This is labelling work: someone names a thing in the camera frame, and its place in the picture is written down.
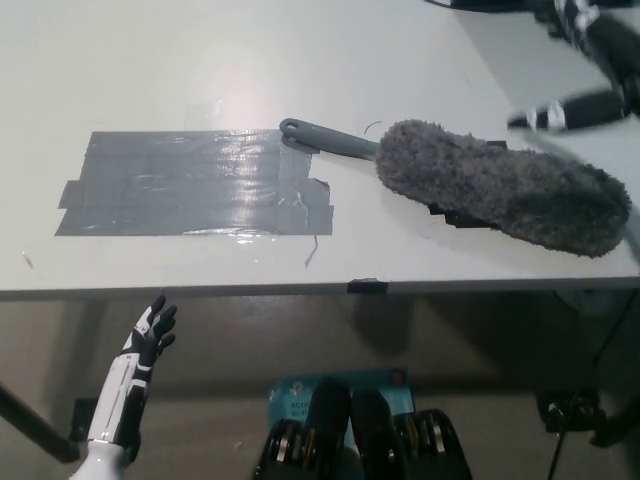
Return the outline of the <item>robot right hand white black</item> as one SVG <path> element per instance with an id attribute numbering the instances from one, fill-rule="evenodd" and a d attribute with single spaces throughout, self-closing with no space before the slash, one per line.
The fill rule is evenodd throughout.
<path id="1" fill-rule="evenodd" d="M 509 118 L 507 128 L 563 133 L 638 116 L 639 33 L 588 1 L 531 1 L 529 5 L 549 35 L 566 41 L 596 65 L 610 86 L 518 113 Z"/>

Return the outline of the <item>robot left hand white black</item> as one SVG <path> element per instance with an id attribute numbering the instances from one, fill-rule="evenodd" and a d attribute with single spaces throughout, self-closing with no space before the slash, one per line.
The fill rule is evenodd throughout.
<path id="1" fill-rule="evenodd" d="M 177 307 L 160 295 L 143 311 L 114 358 L 88 433 L 90 441 L 127 450 L 136 444 L 154 364 L 175 340 Z"/>

